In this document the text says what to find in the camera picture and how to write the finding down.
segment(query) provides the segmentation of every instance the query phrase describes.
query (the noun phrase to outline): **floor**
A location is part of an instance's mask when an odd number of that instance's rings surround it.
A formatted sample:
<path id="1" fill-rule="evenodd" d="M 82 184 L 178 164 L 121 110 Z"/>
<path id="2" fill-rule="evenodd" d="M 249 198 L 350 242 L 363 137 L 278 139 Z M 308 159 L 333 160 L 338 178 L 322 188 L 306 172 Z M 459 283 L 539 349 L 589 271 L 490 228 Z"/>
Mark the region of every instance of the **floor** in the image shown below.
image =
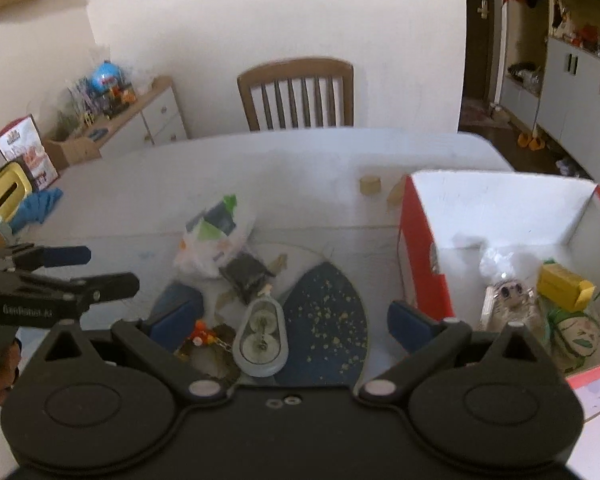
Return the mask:
<path id="1" fill-rule="evenodd" d="M 459 130 L 471 132 L 487 139 L 507 159 L 516 171 L 528 173 L 559 174 L 555 165 L 561 154 L 549 148 L 532 152 L 518 146 L 520 131 L 512 125 L 503 127 L 488 117 L 488 111 L 480 110 L 476 100 L 463 100 Z"/>

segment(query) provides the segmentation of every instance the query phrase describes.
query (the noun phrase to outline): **wooden chair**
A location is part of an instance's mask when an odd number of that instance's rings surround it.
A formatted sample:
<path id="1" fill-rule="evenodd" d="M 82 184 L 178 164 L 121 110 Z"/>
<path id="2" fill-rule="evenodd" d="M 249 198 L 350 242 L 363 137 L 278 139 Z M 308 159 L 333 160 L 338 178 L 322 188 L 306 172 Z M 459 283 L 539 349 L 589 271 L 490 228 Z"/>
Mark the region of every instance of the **wooden chair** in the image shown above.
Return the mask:
<path id="1" fill-rule="evenodd" d="M 260 130 L 260 123 L 256 113 L 256 107 L 251 93 L 253 88 L 260 87 L 264 105 L 264 115 L 267 128 L 273 130 L 273 118 L 271 106 L 267 95 L 267 85 L 273 84 L 276 108 L 278 110 L 278 124 L 281 129 L 287 127 L 287 118 L 280 91 L 280 83 L 286 84 L 289 98 L 290 122 L 292 128 L 299 127 L 298 104 L 294 91 L 294 80 L 300 80 L 302 122 L 305 128 L 311 128 L 311 116 L 309 105 L 309 92 L 307 91 L 307 80 L 314 82 L 314 126 L 323 127 L 324 118 L 322 111 L 322 95 L 320 90 L 320 79 L 326 79 L 327 89 L 327 126 L 353 126 L 353 66 L 351 63 L 332 59 L 329 57 L 305 57 L 300 59 L 288 59 L 265 63 L 251 68 L 238 76 L 238 90 L 244 106 L 244 114 L 252 132 Z M 333 89 L 333 80 L 341 79 L 342 84 L 342 106 L 340 124 L 336 120 L 336 101 Z"/>

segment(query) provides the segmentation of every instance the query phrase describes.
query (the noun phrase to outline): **yellow box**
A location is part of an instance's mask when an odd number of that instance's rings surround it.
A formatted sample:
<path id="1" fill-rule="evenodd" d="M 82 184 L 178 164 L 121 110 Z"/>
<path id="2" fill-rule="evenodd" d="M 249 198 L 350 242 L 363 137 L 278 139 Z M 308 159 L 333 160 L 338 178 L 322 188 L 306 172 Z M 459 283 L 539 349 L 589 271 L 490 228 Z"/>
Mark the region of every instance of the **yellow box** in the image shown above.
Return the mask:
<path id="1" fill-rule="evenodd" d="M 568 312 L 584 310 L 595 290 L 593 283 L 565 269 L 561 264 L 544 264 L 540 269 L 538 294 Z"/>

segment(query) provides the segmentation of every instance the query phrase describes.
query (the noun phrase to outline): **plastic bag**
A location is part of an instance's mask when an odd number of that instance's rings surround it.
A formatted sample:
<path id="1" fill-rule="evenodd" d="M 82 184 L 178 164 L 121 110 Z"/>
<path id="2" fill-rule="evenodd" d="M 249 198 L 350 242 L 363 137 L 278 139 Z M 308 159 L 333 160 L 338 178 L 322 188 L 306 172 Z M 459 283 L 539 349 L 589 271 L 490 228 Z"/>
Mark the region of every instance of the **plastic bag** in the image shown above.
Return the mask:
<path id="1" fill-rule="evenodd" d="M 513 253 L 503 254 L 499 250 L 483 245 L 480 247 L 480 275 L 485 285 L 495 285 L 503 280 L 515 278 L 511 259 Z"/>
<path id="2" fill-rule="evenodd" d="M 121 69 L 125 84 L 130 84 L 137 96 L 150 92 L 154 79 L 159 74 L 151 68 L 136 68 L 131 65 L 121 65 Z"/>
<path id="3" fill-rule="evenodd" d="M 187 223 L 174 265 L 199 278 L 219 278 L 247 242 L 255 215 L 235 195 L 227 195 Z"/>

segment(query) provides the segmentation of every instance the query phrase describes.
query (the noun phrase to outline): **yellow slipper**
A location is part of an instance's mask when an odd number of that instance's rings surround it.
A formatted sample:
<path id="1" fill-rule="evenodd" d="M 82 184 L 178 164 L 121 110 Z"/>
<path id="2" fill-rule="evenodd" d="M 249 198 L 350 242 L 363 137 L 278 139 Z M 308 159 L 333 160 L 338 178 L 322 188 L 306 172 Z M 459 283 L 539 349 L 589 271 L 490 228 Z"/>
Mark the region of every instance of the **yellow slipper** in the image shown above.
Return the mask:
<path id="1" fill-rule="evenodd" d="M 537 152 L 538 150 L 542 150 L 542 149 L 544 149 L 545 146 L 546 146 L 546 142 L 544 142 L 544 139 L 541 139 L 540 137 L 536 137 L 535 139 L 531 140 L 531 142 L 529 143 L 529 149 L 532 152 Z"/>
<path id="2" fill-rule="evenodd" d="M 531 142 L 531 134 L 519 134 L 518 136 L 518 146 L 520 146 L 520 148 L 526 148 L 529 143 Z"/>

